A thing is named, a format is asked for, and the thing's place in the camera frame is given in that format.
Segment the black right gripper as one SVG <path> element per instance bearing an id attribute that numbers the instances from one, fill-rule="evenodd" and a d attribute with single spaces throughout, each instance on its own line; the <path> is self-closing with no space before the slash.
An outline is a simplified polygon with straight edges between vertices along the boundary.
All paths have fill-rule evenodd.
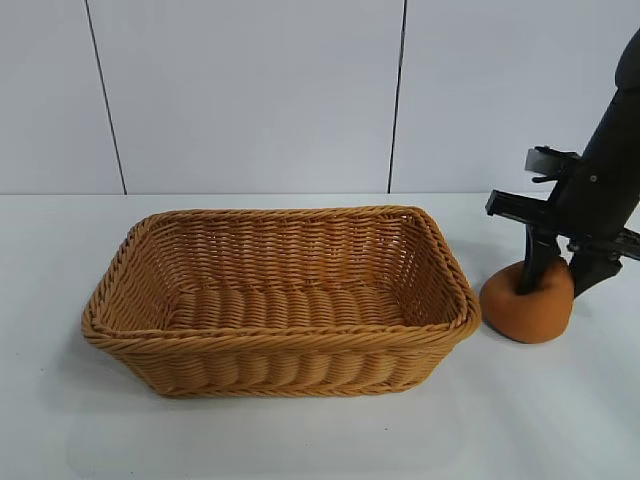
<path id="1" fill-rule="evenodd" d="M 639 203 L 638 87 L 616 91 L 581 155 L 536 146 L 525 169 L 535 183 L 555 184 L 547 199 L 495 190 L 486 204 L 489 215 L 548 231 L 526 233 L 519 294 L 533 292 L 559 258 L 557 235 L 582 249 L 569 263 L 575 298 L 616 276 L 620 255 L 639 254 L 639 235 L 625 228 Z"/>

